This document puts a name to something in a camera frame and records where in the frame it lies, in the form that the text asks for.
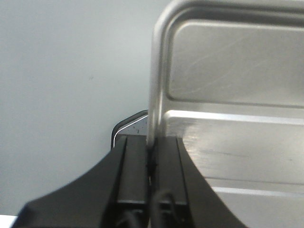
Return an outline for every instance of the brushed metal surface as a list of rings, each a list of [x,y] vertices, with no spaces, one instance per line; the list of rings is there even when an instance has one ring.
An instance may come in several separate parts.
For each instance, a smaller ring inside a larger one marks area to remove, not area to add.
[[[301,228],[304,4],[235,2],[176,1],[161,15],[148,146],[181,137],[247,226]]]

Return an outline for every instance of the gray wall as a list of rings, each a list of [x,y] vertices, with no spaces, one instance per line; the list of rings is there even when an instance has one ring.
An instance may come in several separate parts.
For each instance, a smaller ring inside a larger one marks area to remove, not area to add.
[[[168,2],[1,1],[0,214],[90,169],[114,125],[147,109]]]

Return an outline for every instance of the stainless steel tray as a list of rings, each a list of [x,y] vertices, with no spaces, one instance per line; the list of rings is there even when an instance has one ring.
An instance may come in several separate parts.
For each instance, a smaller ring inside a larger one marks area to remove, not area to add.
[[[174,1],[152,44],[147,143],[183,138],[253,228],[304,227],[304,2]]]

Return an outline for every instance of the scratch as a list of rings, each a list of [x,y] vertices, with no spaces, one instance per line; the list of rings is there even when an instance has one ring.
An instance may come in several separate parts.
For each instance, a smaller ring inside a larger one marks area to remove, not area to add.
[[[217,54],[217,53],[220,53],[220,52],[222,52],[223,50],[225,50],[225,49],[227,49],[227,48],[229,48],[229,47],[235,45],[236,43],[238,43],[238,42],[240,42],[240,41],[242,41],[242,40],[244,40],[244,39],[250,37],[251,34],[253,34],[253,33],[256,33],[256,31],[250,32],[250,33],[248,33],[247,35],[243,35],[243,36],[241,36],[240,38],[233,40],[231,43],[228,43],[227,45],[221,47],[221,48],[218,49],[217,51],[212,52],[212,53],[210,53],[210,54],[207,54],[206,56],[203,56],[203,57],[197,59],[196,61],[192,62],[192,63],[187,67],[187,69],[185,70],[185,75],[187,75],[188,71],[190,70],[190,68],[191,68],[192,66],[194,66],[194,65],[198,64],[199,62],[201,62],[202,60],[204,60],[204,59],[206,59],[206,58],[208,58],[208,57],[210,57],[210,56],[212,56],[212,55],[215,55],[215,54]]]

